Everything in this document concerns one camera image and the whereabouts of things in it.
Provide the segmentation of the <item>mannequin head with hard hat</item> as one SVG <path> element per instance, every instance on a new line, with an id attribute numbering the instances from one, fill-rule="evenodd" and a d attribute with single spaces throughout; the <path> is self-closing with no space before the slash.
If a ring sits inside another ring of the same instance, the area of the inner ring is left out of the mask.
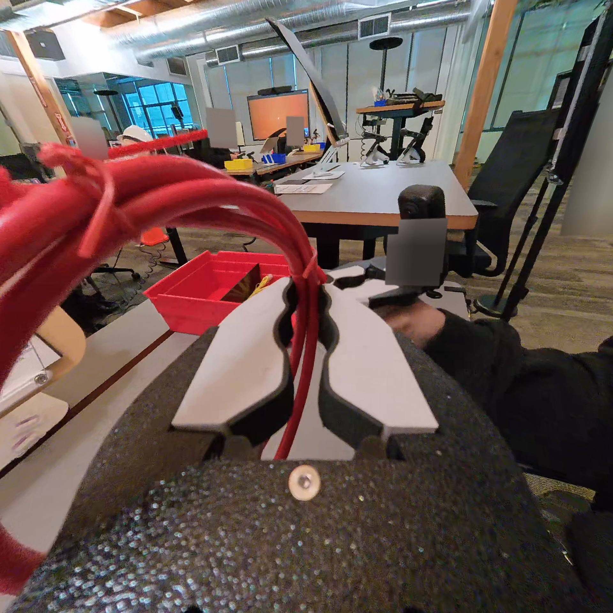
<path id="1" fill-rule="evenodd" d="M 137 143 L 146 143 L 153 140 L 152 136 L 142 127 L 131 125 L 117 137 L 122 147 Z"/>

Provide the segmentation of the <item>standing desk with tools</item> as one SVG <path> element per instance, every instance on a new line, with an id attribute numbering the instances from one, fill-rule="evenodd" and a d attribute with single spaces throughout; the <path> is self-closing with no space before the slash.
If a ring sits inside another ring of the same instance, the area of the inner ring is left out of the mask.
<path id="1" fill-rule="evenodd" d="M 386 120 L 392 121 L 392 135 L 387 157 L 402 164 L 425 163 L 424 143 L 433 128 L 434 114 L 441 112 L 445 101 L 441 94 L 425 93 L 414 88 L 413 92 L 399 99 L 388 98 L 359 108 L 362 116 L 362 140 L 371 138 L 374 132 L 367 127 L 379 128 Z"/>

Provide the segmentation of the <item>person's right forearm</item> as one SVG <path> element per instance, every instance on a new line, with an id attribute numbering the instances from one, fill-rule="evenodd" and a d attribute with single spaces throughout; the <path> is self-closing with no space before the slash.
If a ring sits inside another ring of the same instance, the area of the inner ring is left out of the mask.
<path id="1" fill-rule="evenodd" d="M 519 380 L 524 352 L 534 349 L 523 347 L 516 329 L 503 321 L 473 322 L 444 314 L 446 323 L 425 352 L 485 411 L 516 460 L 528 465 L 526 444 L 534 442 L 530 434 L 534 419 L 520 404 L 526 394 Z"/>

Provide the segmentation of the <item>wooden post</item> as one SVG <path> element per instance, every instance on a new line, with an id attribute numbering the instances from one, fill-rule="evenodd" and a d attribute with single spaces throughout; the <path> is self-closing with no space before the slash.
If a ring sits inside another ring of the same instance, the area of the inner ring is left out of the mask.
<path id="1" fill-rule="evenodd" d="M 467 191 L 517 1 L 495 1 L 474 82 L 454 173 Z"/>

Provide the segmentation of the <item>white stand base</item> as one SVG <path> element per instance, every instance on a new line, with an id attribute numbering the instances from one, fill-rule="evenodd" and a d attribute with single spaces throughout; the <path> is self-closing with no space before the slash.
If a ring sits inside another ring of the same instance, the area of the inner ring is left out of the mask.
<path id="1" fill-rule="evenodd" d="M 66 416 L 69 404 L 38 393 L 1 418 L 1 469 L 19 460 Z"/>

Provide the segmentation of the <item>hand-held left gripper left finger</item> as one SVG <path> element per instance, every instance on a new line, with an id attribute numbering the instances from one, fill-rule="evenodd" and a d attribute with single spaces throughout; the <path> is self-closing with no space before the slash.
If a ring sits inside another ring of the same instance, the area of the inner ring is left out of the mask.
<path id="1" fill-rule="evenodd" d="M 287 347 L 294 334 L 294 282 L 280 278 L 231 312 L 180 402 L 175 430 L 244 436 L 253 446 L 287 424 L 294 378 Z"/>

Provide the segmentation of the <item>black tripod stand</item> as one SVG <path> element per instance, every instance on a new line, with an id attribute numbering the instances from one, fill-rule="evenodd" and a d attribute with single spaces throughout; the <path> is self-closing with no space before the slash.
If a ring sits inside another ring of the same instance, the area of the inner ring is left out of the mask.
<path id="1" fill-rule="evenodd" d="M 584 31 L 562 105 L 557 108 L 552 148 L 541 171 L 544 179 L 532 211 L 510 263 L 507 258 L 498 292 L 475 299 L 473 307 L 477 312 L 508 322 L 517 315 L 519 303 L 528 295 L 527 282 L 571 183 L 598 110 L 612 64 L 611 53 L 612 1 L 606 1 L 601 15 Z"/>

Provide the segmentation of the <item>computer monitor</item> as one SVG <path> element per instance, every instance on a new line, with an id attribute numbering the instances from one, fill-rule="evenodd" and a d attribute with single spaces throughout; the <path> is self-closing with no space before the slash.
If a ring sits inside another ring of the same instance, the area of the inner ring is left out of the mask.
<path id="1" fill-rule="evenodd" d="M 309 95 L 309 90 L 298 89 L 279 95 L 248 96 L 253 140 L 264 142 L 274 132 L 285 128 L 287 117 L 302 117 L 305 135 L 310 135 Z"/>

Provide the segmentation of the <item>silver air duct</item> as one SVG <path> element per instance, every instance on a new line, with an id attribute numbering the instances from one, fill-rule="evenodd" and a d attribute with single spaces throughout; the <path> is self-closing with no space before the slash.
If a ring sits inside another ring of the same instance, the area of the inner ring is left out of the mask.
<path id="1" fill-rule="evenodd" d="M 273 19 L 293 32 L 343 25 L 398 12 L 436 17 L 469 11 L 470 1 L 210 1 L 191 4 L 106 29 L 114 50 L 130 50 L 140 63 L 188 57 L 276 35 Z"/>

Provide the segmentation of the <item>person's right hand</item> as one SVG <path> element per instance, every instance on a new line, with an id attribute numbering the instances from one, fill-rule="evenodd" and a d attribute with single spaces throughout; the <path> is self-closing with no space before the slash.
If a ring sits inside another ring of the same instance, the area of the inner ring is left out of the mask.
<path id="1" fill-rule="evenodd" d="M 419 299 L 411 305 L 392 308 L 382 318 L 421 349 L 433 341 L 446 323 L 446 315 L 441 310 Z"/>

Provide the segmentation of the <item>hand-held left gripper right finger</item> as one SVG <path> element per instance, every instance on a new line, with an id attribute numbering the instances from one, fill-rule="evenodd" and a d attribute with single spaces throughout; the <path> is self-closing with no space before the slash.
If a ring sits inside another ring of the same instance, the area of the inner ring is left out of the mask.
<path id="1" fill-rule="evenodd" d="M 370 437 L 435 433 L 439 423 L 392 329 L 346 291 L 320 290 L 323 426 L 353 449 Z"/>

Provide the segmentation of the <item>wood-top office desk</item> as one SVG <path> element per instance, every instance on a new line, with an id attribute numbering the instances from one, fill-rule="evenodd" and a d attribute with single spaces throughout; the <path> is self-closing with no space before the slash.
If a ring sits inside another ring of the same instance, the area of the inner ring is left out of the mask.
<path id="1" fill-rule="evenodd" d="M 293 169 L 303 166 L 304 164 L 315 163 L 324 154 L 324 149 L 318 149 L 313 151 L 299 151 L 298 153 L 286 155 L 284 159 L 280 156 L 281 162 L 262 162 L 253 161 L 251 158 L 247 158 L 247 161 L 251 161 L 250 167 L 238 168 L 228 167 L 224 169 L 226 174 L 233 177 L 251 177 L 253 175 L 263 177 L 271 173 L 284 172 L 286 169 Z"/>

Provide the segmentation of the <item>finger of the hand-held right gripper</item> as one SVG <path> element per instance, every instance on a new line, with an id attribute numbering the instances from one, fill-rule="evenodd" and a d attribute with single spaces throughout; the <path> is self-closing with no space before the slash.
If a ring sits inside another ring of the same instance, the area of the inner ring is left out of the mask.
<path id="1" fill-rule="evenodd" d="M 327 273 L 327 287 L 335 287 L 340 291 L 356 289 L 368 281 L 366 269 L 361 265 L 331 270 Z"/>
<path id="2" fill-rule="evenodd" d="M 398 286 L 386 285 L 383 280 L 371 279 L 353 287 L 352 298 L 368 308 L 382 308 L 399 304 L 398 292 Z"/>

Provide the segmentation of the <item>white tablet stand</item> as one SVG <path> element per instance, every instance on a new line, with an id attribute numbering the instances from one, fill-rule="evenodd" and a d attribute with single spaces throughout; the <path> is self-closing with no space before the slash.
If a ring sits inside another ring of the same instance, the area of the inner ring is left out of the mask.
<path id="1" fill-rule="evenodd" d="M 328 149 L 326 149 L 323 156 L 321 157 L 319 162 L 311 169 L 310 173 L 304 175 L 300 179 L 301 182 L 305 183 L 307 181 L 328 180 L 340 177 L 341 173 L 337 172 L 337 169 L 339 168 L 338 154 L 343 147 L 349 145 L 350 141 L 350 137 L 347 137 L 336 142 Z"/>

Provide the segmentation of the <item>grey wood-edged desk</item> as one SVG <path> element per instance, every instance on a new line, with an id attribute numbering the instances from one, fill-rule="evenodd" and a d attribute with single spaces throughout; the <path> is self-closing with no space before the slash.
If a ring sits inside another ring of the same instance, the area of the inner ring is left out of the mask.
<path id="1" fill-rule="evenodd" d="M 276 183 L 302 183 L 311 169 L 289 175 Z M 316 239 L 318 262 L 324 269 L 339 265 L 340 241 L 363 241 L 363 259 L 374 256 L 376 239 L 397 232 L 400 221 L 398 196 L 412 185 L 438 186 L 445 196 L 448 229 L 469 231 L 478 212 L 450 166 L 443 161 L 423 164 L 363 167 L 359 163 L 340 163 L 333 187 L 321 195 L 279 195 L 309 237 Z"/>

